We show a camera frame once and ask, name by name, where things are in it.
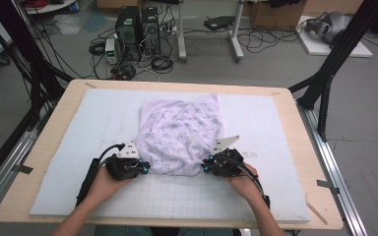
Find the concrete floor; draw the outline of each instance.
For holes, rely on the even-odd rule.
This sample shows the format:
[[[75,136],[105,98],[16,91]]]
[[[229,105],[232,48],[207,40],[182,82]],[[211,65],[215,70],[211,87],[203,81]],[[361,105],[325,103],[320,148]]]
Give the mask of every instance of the concrete floor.
[[[70,13],[62,10],[57,14]],[[47,21],[53,16],[44,14],[42,17]],[[79,34],[55,34],[50,38],[65,61],[78,74],[87,76],[92,73],[88,51],[90,41],[112,28],[114,21],[102,19],[92,7],[75,16],[81,18],[81,26],[84,26]],[[203,29],[203,20],[188,20],[185,26]],[[92,23],[97,23],[100,28],[89,27]],[[248,20],[244,19],[242,24],[248,28]],[[378,235],[378,47],[365,40],[362,42],[373,57],[348,58],[337,73],[332,85],[327,138],[367,233]],[[173,46],[171,58],[175,62],[173,70],[159,75],[160,81],[169,83],[288,88],[316,73],[326,59],[325,56],[307,55],[300,41],[296,40],[280,41],[277,46],[259,54],[249,53],[243,48],[245,59],[235,63],[232,47],[225,35],[187,34],[189,57],[188,62],[182,64],[177,60],[177,42],[173,38],[170,43]],[[109,68],[102,59],[97,73],[106,77]],[[68,69],[66,72],[75,76]],[[158,77],[142,73],[134,80],[155,82]],[[294,97],[298,98],[301,94],[302,91]],[[14,64],[0,65],[0,147],[29,106],[21,75]],[[54,225],[51,224],[0,223],[0,235],[46,234],[52,227]],[[87,226],[83,235],[93,235],[93,227]],[[340,231],[303,230],[300,235],[348,235],[348,231],[346,227]]]

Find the forearm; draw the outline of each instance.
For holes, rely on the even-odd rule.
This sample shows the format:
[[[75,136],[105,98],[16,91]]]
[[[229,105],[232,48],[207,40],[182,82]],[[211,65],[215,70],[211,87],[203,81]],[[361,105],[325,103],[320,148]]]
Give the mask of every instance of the forearm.
[[[259,231],[261,236],[279,236],[284,235],[275,221],[272,213],[268,209],[265,201],[263,200],[260,192],[258,194],[251,195],[246,198],[247,203],[253,210],[259,225]]]
[[[77,236],[81,232],[82,227],[87,221],[88,217],[95,211],[98,204],[87,201],[85,199],[70,215],[63,220],[63,222],[54,230],[51,236]]]

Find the hand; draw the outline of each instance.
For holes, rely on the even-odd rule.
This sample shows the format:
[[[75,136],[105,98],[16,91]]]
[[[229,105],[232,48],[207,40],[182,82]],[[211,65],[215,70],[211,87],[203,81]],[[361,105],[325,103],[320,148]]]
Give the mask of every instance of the hand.
[[[253,166],[245,162],[244,164],[254,175],[258,175],[257,170]],[[227,180],[231,187],[235,190],[235,192],[247,201],[249,200],[249,198],[254,198],[255,196],[261,195],[253,180],[248,176],[230,177],[227,178]]]
[[[109,175],[105,166],[102,166],[94,178],[94,182],[89,189],[86,196],[87,201],[92,201],[94,204],[101,204],[112,197],[119,189],[131,182],[132,179],[114,180]]]

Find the white cloth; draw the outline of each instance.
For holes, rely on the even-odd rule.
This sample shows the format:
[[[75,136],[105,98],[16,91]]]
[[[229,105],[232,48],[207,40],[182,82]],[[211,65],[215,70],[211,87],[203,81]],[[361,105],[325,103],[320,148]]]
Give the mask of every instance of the white cloth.
[[[141,111],[135,144],[151,173],[196,175],[223,134],[216,94],[193,102],[155,100]]]

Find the white plastic bag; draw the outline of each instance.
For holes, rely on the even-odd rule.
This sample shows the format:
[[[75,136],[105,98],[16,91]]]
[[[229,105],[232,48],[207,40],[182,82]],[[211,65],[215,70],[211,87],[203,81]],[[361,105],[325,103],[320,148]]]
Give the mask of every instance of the white plastic bag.
[[[60,29],[63,35],[75,35],[81,31],[79,27],[80,18],[70,15],[56,15],[53,23]]]

